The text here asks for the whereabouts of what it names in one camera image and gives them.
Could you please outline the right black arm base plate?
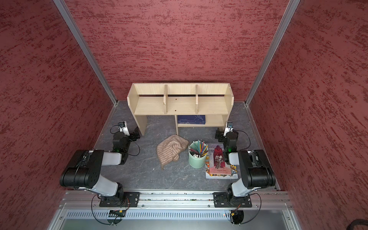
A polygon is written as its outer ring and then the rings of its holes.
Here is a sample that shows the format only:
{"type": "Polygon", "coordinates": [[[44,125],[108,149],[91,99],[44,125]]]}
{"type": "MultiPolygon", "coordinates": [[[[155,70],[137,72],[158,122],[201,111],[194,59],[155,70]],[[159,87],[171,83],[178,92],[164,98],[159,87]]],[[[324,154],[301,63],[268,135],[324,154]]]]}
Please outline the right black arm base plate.
{"type": "Polygon", "coordinates": [[[253,206],[249,196],[236,197],[225,192],[214,192],[213,200],[216,208],[251,208],[253,206]]]}

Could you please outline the pink striped knitted cloth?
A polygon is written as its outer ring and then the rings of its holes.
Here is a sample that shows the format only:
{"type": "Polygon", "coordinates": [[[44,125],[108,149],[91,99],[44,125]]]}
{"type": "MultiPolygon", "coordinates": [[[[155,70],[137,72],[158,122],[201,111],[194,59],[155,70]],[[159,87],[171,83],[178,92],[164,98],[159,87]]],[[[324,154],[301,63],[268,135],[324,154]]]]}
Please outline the pink striped knitted cloth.
{"type": "Polygon", "coordinates": [[[161,169],[171,162],[177,162],[180,159],[179,154],[185,151],[189,146],[189,141],[178,136],[171,135],[157,145],[156,152],[160,161],[161,169]]]}

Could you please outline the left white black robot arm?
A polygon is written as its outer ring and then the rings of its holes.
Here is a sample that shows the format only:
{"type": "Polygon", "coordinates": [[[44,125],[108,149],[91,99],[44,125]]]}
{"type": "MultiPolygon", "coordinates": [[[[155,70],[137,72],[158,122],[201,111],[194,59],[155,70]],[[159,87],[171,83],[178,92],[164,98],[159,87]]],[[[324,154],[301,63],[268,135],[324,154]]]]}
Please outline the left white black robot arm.
{"type": "Polygon", "coordinates": [[[77,150],[64,169],[59,183],[62,187],[88,190],[100,197],[125,199],[122,184],[101,175],[103,166],[124,165],[130,156],[130,144],[140,139],[139,128],[129,133],[126,127],[113,134],[113,150],[77,150]]]}

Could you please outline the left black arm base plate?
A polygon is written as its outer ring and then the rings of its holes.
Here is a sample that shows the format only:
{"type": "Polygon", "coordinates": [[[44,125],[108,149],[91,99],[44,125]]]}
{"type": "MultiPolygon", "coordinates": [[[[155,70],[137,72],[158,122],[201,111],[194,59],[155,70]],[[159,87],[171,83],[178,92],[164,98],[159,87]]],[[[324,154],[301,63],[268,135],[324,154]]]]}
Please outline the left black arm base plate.
{"type": "Polygon", "coordinates": [[[138,206],[140,200],[140,192],[124,192],[122,197],[118,196],[102,196],[99,207],[102,208],[119,208],[138,206]]]}

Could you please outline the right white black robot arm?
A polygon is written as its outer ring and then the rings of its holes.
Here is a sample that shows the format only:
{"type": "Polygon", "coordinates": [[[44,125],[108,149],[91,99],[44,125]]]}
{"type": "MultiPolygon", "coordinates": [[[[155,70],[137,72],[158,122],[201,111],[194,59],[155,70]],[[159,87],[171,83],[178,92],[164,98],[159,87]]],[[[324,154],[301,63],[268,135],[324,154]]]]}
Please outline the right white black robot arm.
{"type": "Polygon", "coordinates": [[[217,130],[215,139],[223,143],[224,162],[239,166],[241,178],[228,186],[226,197],[228,201],[243,198],[252,192],[276,185],[276,177],[264,150],[238,149],[239,132],[236,130],[217,130]]]}

